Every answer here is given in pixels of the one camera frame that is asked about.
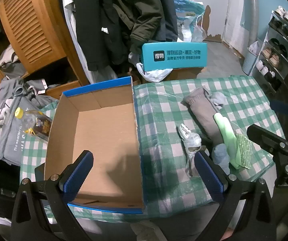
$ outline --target shoe rack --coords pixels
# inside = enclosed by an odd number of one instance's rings
[[[280,21],[281,28],[277,28],[272,21],[278,20]],[[275,38],[279,41],[280,45],[283,45],[287,51],[287,57],[282,54],[279,47],[272,42],[272,38]],[[264,54],[264,50],[269,48],[271,50],[270,57],[266,57]],[[274,65],[270,61],[273,53],[277,54],[279,57],[279,64]],[[275,78],[277,79],[276,82],[269,82],[267,77],[265,77],[258,69],[257,63],[259,61],[264,61],[266,63],[266,67],[269,71],[273,71],[275,73]],[[264,42],[261,46],[260,52],[257,56],[255,64],[252,68],[251,75],[255,78],[258,82],[260,87],[264,90],[267,95],[274,95],[278,89],[278,84],[283,84],[286,75],[288,74],[288,21],[285,20],[283,17],[278,15],[275,11],[272,11],[271,19],[268,24],[268,30],[265,35]]]

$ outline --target tan shoe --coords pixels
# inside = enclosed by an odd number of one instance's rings
[[[279,65],[279,63],[280,63],[279,56],[278,56],[276,53],[274,53],[274,54],[272,55],[272,57],[269,59],[269,62],[270,62],[275,68],[278,69],[278,65]]]
[[[269,59],[270,56],[271,56],[272,51],[271,51],[270,48],[267,47],[265,50],[262,51],[262,53],[263,53],[263,55],[265,56],[266,59]]]

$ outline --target light blue trash can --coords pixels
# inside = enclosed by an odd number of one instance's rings
[[[249,48],[248,48],[248,53],[244,59],[244,63],[242,66],[242,70],[244,71],[245,74],[250,75],[252,67],[257,59],[257,55],[255,55],[254,53],[251,52],[250,48],[252,49],[252,51],[257,51],[258,48],[258,44],[257,41],[255,43],[253,43]]]

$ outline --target teal shoe box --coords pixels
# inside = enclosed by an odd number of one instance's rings
[[[144,71],[205,67],[207,43],[156,42],[142,46]]]

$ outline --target table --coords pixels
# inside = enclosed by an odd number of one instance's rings
[[[284,137],[277,116],[257,82],[250,76],[216,79],[194,79],[149,83],[135,86],[134,104],[142,162],[144,198],[143,214],[117,214],[70,206],[78,218],[122,222],[153,217],[166,217],[187,211],[212,201],[200,177],[189,178],[185,173],[186,157],[176,131],[184,123],[193,132],[201,133],[190,110],[182,101],[195,88],[204,86],[211,92],[222,92],[228,104],[220,110],[237,133],[246,135],[247,127],[257,124]],[[57,102],[42,111],[53,118]],[[27,135],[23,148],[21,179],[35,180],[34,168],[45,162],[47,143]],[[252,146],[251,169],[230,167],[239,179],[254,181],[273,166],[272,155],[257,144]],[[52,217],[49,207],[47,216]]]

